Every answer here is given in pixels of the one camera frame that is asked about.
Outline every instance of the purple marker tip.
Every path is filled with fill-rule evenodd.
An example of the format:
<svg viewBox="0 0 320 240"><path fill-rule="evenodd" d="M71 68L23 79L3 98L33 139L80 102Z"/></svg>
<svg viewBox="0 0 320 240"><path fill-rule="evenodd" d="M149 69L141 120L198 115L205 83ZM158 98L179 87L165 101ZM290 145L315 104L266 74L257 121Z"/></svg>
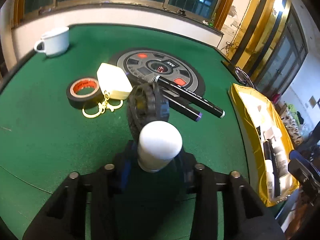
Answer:
<svg viewBox="0 0 320 240"><path fill-rule="evenodd" d="M202 113L199 114L199 116L196 119L196 122L198 122L201 119L201 117L202 117Z"/></svg>

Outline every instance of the mug handle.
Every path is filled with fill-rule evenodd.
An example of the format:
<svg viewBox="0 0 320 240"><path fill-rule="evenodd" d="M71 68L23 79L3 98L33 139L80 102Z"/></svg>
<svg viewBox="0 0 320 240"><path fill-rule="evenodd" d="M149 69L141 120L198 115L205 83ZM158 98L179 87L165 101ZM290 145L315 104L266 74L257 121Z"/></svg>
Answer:
<svg viewBox="0 0 320 240"><path fill-rule="evenodd" d="M40 53L45 53L44 49L37 49L37 47L39 46L39 44L42 43L42 48L44 47L44 43L42 40L39 40L35 43L35 46L33 47L35 49L36 52L40 52Z"/></svg>

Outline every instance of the green table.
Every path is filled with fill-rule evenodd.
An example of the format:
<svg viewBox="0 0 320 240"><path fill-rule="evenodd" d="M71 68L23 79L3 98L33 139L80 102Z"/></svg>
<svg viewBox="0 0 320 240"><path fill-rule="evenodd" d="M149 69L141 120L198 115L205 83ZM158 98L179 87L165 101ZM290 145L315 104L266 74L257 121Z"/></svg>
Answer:
<svg viewBox="0 0 320 240"><path fill-rule="evenodd" d="M114 113L87 119L66 97L71 81L96 76L102 62L132 47L161 50L196 68L204 78L205 98L226 115L219 119L202 111L202 119L194 122L170 109L169 122L180 131L185 150L198 162L218 172L237 170L248 178L243 140L227 94L236 80L221 63L225 58L218 51L150 29L74 26L65 54L32 56L0 96L0 217L19 239L70 172L95 171L110 163L132 139L126 102ZM219 196L219 239L223 237L221 199ZM188 239L194 204L195 196L183 193L172 164L156 174L133 167L127 191L116 196L120 238Z"/></svg>

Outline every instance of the keychain chain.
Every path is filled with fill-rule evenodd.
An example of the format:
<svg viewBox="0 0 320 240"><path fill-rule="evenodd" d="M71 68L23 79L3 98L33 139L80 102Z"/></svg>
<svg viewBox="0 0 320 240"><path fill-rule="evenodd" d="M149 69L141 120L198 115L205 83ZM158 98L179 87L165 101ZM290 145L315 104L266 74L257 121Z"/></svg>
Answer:
<svg viewBox="0 0 320 240"><path fill-rule="evenodd" d="M99 111L96 114L87 114L84 111L84 108L82 109L82 114L87 118L96 118L100 114L103 114L106 109L110 109L111 112L113 112L115 109L119 109L123 105L123 100L120 100L120 104L117 106L110 105L108 103L108 100L110 99L110 94L107 91L104 91L104 101L102 103L98 103Z"/></svg>

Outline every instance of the metal screw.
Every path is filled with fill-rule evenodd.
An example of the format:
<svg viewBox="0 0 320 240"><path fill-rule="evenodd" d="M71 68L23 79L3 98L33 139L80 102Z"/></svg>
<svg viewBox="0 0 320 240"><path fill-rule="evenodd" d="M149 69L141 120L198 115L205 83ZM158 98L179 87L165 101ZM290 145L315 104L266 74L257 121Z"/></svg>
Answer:
<svg viewBox="0 0 320 240"><path fill-rule="evenodd" d="M234 177L234 178L239 178L239 177L240 177L239 171L232 171L230 174L231 174L231 176Z"/></svg>
<svg viewBox="0 0 320 240"><path fill-rule="evenodd" d="M104 165L104 168L107 171L111 171L111 170L113 170L115 168L115 166L112 163L109 163L109 164Z"/></svg>
<svg viewBox="0 0 320 240"><path fill-rule="evenodd" d="M76 178L78 178L78 177L79 177L79 173L76 172L76 171L73 171L73 172L71 172L71 173L69 174L69 178L70 178L70 179L76 179Z"/></svg>
<svg viewBox="0 0 320 240"><path fill-rule="evenodd" d="M204 165L203 165L202 163L197 163L197 164L195 165L195 168L196 168L197 170L199 170L199 171L202 171L202 170L204 170Z"/></svg>

